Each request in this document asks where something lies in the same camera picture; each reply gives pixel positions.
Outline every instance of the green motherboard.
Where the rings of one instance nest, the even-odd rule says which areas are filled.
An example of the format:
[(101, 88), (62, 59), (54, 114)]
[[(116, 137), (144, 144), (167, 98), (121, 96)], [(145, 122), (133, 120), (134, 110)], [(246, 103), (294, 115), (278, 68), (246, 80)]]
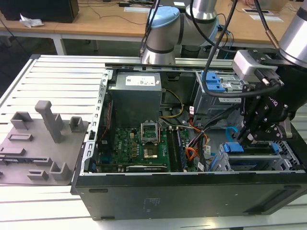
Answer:
[[(125, 168), (131, 165), (164, 166), (171, 172), (169, 147), (166, 128), (160, 130), (159, 143), (142, 143), (141, 128), (117, 128), (115, 132), (114, 150), (111, 155), (100, 152), (97, 157), (97, 169), (99, 172), (125, 172)], [(145, 129), (144, 137), (154, 138), (155, 130)], [(183, 149), (189, 142), (189, 133), (186, 129), (180, 131)], [(189, 164), (188, 172), (195, 170), (193, 164)]]

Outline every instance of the gray fixture plate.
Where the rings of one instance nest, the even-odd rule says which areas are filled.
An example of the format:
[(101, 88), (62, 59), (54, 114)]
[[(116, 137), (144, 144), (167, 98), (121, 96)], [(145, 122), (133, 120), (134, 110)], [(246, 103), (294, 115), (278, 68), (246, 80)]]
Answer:
[[(62, 140), (60, 143), (54, 143), (50, 133), (48, 132), (44, 121), (42, 119), (33, 119), (33, 122), (27, 122), (27, 130), (16, 130), (14, 127), (7, 135), (4, 142), (0, 145), (2, 148), (24, 148), (26, 153), (24, 155), (15, 156), (17, 158), (51, 158), (55, 161), (58, 168), (61, 169), (66, 163), (69, 170), (65, 169), (65, 179), (55, 180), (54, 176), (49, 173), (51, 164), (39, 166), (39, 163), (16, 163), (9, 162), (7, 165), (0, 162), (0, 184), (45, 184), (45, 185), (68, 185), (71, 182), (73, 171), (78, 159), (80, 148), (87, 131), (88, 122), (83, 121), (84, 131), (79, 133), (72, 133), (69, 126), (69, 121), (63, 121), (63, 128), (61, 130)], [(8, 138), (12, 134), (31, 134), (32, 141), (9, 141)], [(48, 179), (33, 179), (28, 177), (29, 170), (34, 173), (45, 171), (48, 174)]]

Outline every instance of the black computer case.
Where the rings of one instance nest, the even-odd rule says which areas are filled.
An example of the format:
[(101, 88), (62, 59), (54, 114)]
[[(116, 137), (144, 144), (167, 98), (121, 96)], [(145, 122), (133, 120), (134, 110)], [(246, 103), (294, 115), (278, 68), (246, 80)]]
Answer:
[(7, 20), (20, 14), (43, 22), (72, 23), (79, 11), (78, 0), (0, 0), (0, 10)]

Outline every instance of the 3d printed holder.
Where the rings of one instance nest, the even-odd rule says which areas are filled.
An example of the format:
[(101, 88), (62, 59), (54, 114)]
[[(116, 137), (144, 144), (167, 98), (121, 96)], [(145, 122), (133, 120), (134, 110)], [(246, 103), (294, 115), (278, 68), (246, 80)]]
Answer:
[(88, 122), (76, 116), (63, 121), (51, 107), (50, 101), (37, 102), (43, 120), (27, 112), (12, 117), (14, 127), (0, 145), (0, 183), (70, 183)]

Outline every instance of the motherboard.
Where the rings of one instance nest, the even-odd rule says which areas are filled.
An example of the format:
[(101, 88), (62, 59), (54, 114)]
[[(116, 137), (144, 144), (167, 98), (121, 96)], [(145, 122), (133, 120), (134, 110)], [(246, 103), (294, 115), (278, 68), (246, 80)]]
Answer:
[(144, 142), (154, 138), (151, 128), (117, 128), (113, 151), (100, 151), (96, 157), (99, 173), (123, 172), (194, 172), (193, 162), (187, 163), (185, 148), (189, 143), (186, 129), (158, 129), (158, 142)]

